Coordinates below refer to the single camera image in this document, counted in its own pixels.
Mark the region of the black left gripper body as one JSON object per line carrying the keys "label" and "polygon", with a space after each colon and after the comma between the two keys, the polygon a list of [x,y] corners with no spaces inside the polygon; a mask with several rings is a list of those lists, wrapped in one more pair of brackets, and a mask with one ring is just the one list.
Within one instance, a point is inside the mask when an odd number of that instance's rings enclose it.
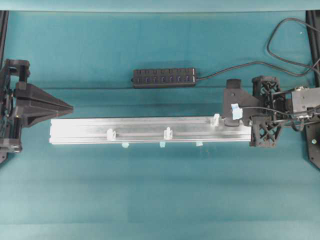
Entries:
{"label": "black left gripper body", "polygon": [[22,151],[20,118],[14,116],[15,90],[11,89],[11,76],[26,83],[30,76],[27,60],[6,59],[0,70],[0,161],[8,159],[10,153]]}

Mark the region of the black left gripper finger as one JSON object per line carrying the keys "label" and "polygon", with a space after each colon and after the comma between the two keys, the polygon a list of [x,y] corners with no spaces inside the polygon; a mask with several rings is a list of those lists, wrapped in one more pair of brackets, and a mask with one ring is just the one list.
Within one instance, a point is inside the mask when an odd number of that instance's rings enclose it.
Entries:
{"label": "black left gripper finger", "polygon": [[38,123],[46,120],[62,117],[73,113],[73,110],[56,110],[56,111],[34,111],[34,112],[23,112],[17,114],[15,117],[20,120],[20,124],[23,128],[30,128]]}
{"label": "black left gripper finger", "polygon": [[40,107],[48,111],[72,113],[74,110],[68,103],[30,83],[17,83],[15,97],[19,101],[25,101],[31,107]]}

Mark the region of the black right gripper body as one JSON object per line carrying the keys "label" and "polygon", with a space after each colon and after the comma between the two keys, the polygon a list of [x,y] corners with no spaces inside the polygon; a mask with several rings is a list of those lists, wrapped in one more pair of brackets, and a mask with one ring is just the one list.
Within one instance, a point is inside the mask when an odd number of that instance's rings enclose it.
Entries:
{"label": "black right gripper body", "polygon": [[285,119],[285,97],[279,80],[272,76],[252,79],[253,96],[259,100],[257,113],[250,117],[251,141],[257,148],[274,148],[280,137]]}

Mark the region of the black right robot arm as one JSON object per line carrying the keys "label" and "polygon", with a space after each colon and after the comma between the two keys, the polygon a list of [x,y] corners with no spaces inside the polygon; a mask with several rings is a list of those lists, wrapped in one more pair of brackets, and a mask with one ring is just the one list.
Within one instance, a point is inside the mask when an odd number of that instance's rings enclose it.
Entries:
{"label": "black right robot arm", "polygon": [[320,89],[298,86],[281,90],[276,77],[258,76],[252,79],[253,96],[260,100],[249,116],[251,147],[274,148],[283,128],[302,132],[320,117]]}

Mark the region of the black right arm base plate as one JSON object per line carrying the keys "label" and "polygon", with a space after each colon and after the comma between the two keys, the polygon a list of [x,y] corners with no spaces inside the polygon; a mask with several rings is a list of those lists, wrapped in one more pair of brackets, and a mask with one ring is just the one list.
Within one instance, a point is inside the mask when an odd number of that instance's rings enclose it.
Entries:
{"label": "black right arm base plate", "polygon": [[308,160],[320,169],[320,123],[308,124],[304,128]]}

